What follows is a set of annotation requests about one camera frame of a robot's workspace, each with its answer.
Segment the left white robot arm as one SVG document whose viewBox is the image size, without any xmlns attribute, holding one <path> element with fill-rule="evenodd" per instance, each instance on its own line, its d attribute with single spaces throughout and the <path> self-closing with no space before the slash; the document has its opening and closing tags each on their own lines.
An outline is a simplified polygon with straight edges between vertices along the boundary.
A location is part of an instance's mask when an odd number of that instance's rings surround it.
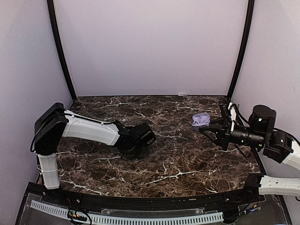
<svg viewBox="0 0 300 225">
<path fill-rule="evenodd" d="M 48 197 L 55 204 L 66 201 L 66 193 L 59 189 L 60 180 L 56 159 L 61 138 L 72 137 L 113 146 L 125 160 L 148 155 L 148 146 L 156 136 L 147 123 L 125 126 L 119 121 L 105 122 L 78 115 L 65 109 L 62 103 L 53 104 L 34 125 L 30 151 L 38 158 L 38 165 L 48 189 Z"/>
</svg>

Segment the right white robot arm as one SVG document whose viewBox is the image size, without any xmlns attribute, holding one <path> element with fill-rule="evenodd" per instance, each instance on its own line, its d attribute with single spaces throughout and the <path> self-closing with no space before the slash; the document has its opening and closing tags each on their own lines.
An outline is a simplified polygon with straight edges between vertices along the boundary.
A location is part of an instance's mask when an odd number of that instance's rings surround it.
<svg viewBox="0 0 300 225">
<path fill-rule="evenodd" d="M 208 113 L 193 116 L 192 127 L 215 145 L 227 149 L 229 144 L 250 147 L 280 164 L 300 168 L 300 142 L 293 135 L 275 128 L 277 113 L 265 105 L 256 105 L 245 119 L 236 104 L 220 103 L 221 117 L 211 120 Z M 250 203 L 257 195 L 300 196 L 300 180 L 275 178 L 262 171 L 250 174 L 239 199 Z"/>
</svg>

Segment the purple grey earbud case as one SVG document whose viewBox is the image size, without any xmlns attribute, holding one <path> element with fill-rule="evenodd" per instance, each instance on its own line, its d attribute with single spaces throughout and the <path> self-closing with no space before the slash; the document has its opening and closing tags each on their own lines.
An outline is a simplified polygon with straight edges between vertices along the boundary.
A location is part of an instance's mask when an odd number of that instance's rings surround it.
<svg viewBox="0 0 300 225">
<path fill-rule="evenodd" d="M 210 124 L 210 115 L 206 112 L 197 113 L 192 116 L 192 128 L 199 131 L 199 128 L 207 127 Z"/>
</svg>

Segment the purple earbud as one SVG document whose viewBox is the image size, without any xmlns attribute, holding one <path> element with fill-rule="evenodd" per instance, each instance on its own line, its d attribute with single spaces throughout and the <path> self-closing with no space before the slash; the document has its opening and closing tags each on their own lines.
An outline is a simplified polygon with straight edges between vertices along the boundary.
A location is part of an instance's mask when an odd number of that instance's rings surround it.
<svg viewBox="0 0 300 225">
<path fill-rule="evenodd" d="M 200 126 L 200 125 L 202 125 L 202 123 L 203 123 L 202 120 L 194 120 L 192 125 L 193 126 Z"/>
</svg>

